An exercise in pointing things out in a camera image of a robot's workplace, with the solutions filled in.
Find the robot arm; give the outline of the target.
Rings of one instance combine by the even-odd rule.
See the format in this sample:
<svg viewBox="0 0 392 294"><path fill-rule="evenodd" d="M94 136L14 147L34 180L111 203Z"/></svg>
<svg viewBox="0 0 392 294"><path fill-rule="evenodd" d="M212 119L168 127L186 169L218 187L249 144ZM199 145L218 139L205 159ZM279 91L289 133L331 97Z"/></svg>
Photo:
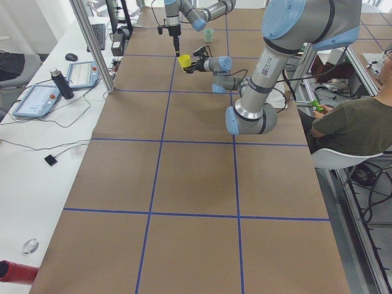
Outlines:
<svg viewBox="0 0 392 294"><path fill-rule="evenodd" d="M236 89L240 98L225 112L228 132L265 134L277 123L277 111L266 102L288 59L309 43L314 51L354 43L360 30L361 1L271 1L262 21L265 47L254 73L248 79L228 75L228 56L186 57L180 66L187 73L213 72L214 92Z"/></svg>
<svg viewBox="0 0 392 294"><path fill-rule="evenodd" d="M168 29L169 36L173 38L176 57L180 57L180 14L197 32L200 32L208 22L230 13L235 6L235 0L217 1L207 8L196 8L190 1L186 0L164 1L166 18L164 18L164 23L157 27L157 30L162 35L162 30Z"/></svg>

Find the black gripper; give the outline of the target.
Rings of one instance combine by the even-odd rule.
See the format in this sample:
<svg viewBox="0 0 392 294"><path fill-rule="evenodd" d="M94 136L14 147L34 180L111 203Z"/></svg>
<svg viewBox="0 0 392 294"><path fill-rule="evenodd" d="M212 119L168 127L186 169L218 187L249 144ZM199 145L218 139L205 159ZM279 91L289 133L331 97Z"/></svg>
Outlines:
<svg viewBox="0 0 392 294"><path fill-rule="evenodd" d="M157 27L158 34L162 35L164 29L168 29L169 36L173 37L173 46L174 46L174 49L175 49L176 57L180 57L179 36L181 35L181 26L179 24L176 24L176 25L168 25L168 24L159 25Z"/></svg>
<svg viewBox="0 0 392 294"><path fill-rule="evenodd" d="M193 57L198 57L198 60L192 61L191 64L183 68L187 74L192 74L195 71L210 72L209 61L211 59L211 49L209 45L202 46L195 50L192 54Z"/></svg>

